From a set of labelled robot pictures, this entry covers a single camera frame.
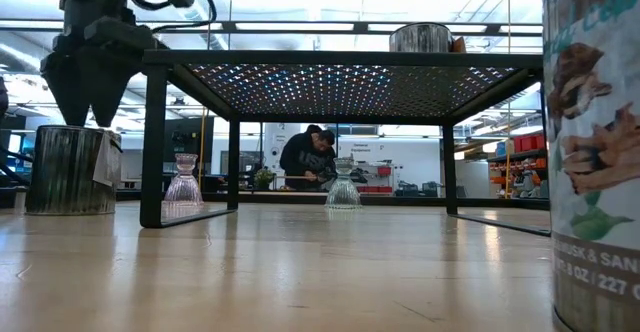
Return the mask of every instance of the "glass vase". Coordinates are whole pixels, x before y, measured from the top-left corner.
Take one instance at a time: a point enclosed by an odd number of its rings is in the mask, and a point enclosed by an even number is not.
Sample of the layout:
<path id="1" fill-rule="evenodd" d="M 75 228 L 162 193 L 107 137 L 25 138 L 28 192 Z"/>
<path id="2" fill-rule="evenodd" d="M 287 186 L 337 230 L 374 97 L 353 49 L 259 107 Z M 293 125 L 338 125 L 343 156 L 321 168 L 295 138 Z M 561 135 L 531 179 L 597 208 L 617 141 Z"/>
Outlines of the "glass vase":
<path id="1" fill-rule="evenodd" d="M 338 178 L 329 190 L 325 208 L 329 212 L 353 211 L 362 208 L 360 193 L 351 181 L 351 171 L 355 165 L 353 157 L 335 158 L 333 161 Z"/>
<path id="2" fill-rule="evenodd" d="M 198 155 L 176 153 L 175 156 L 178 174 L 171 181 L 162 204 L 166 218 L 198 214 L 204 205 L 198 181 L 193 176 Z"/>

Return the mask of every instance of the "light wood surface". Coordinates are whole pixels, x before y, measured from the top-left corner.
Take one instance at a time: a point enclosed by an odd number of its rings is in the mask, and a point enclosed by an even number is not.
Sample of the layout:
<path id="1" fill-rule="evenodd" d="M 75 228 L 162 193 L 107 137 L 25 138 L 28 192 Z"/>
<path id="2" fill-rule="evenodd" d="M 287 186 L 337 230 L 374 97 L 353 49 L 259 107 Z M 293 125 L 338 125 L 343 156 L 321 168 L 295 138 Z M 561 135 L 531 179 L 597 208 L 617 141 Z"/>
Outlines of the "light wood surface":
<path id="1" fill-rule="evenodd" d="M 164 230 L 142 230 L 137 203 L 8 213 L 0 330 L 551 331 L 550 255 L 439 208 L 241 205 Z"/>

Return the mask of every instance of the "ceiling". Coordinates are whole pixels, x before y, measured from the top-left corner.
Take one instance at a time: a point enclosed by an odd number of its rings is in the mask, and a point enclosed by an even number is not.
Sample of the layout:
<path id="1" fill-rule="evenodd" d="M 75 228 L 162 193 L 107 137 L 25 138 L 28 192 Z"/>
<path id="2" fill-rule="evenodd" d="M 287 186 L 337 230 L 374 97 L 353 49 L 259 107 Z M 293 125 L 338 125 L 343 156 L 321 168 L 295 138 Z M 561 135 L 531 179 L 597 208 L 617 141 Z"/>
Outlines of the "ceiling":
<path id="1" fill-rule="evenodd" d="M 542 20 L 541 0 L 214 0 L 218 21 L 370 21 L 370 22 L 455 22 L 455 23 L 535 23 Z M 0 27 L 22 23 L 37 27 L 47 21 L 61 21 L 59 0 L 0 0 Z M 206 0 L 196 0 L 188 9 L 166 8 L 149 12 L 132 8 L 140 23 L 193 21 L 206 18 Z M 0 30 L 0 73 L 13 73 L 9 90 L 12 103 L 39 104 L 31 110 L 14 109 L 17 114 L 56 114 L 53 98 L 39 77 L 39 61 L 50 51 L 55 32 L 35 32 L 29 28 Z M 174 49 L 207 49 L 203 33 L 164 34 L 159 38 Z M 541 37 L 467 37 L 470 52 L 541 53 Z M 385 35 L 328 34 L 214 34 L 210 46 L 215 49 L 287 49 L 287 50 L 360 50 L 388 51 Z M 120 117 L 143 125 L 146 78 L 134 77 L 122 102 Z M 183 118 L 202 113 L 197 103 L 175 87 L 169 87 L 168 102 L 184 98 L 192 107 L 170 107 L 167 118 Z"/>

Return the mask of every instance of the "black metal table frame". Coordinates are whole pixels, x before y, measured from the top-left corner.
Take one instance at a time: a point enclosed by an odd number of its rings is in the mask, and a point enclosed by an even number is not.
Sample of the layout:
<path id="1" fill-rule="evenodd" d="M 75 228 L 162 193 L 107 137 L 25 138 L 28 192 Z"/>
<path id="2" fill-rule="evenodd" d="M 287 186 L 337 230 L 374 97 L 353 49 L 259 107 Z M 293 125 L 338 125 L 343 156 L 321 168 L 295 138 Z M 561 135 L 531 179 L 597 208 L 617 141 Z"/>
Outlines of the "black metal table frame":
<path id="1" fill-rule="evenodd" d="M 549 236 L 548 230 L 458 214 L 454 160 L 454 126 L 491 106 L 542 81 L 542 56 L 487 54 L 422 54 L 388 52 L 318 51 L 206 51 L 148 50 L 144 55 L 147 96 L 144 128 L 140 224 L 145 228 L 164 228 L 237 211 L 239 203 L 239 154 L 241 122 L 280 123 L 375 123 L 399 125 L 439 125 L 443 131 L 445 206 L 451 217 Z M 342 64 L 424 67 L 518 68 L 519 71 L 479 94 L 444 118 L 242 115 L 209 89 L 187 67 L 188 64 Z M 162 171 L 167 84 L 172 83 L 219 117 L 229 122 L 229 176 L 227 208 L 224 210 L 162 221 Z M 542 118 L 546 137 L 544 92 L 541 91 Z"/>

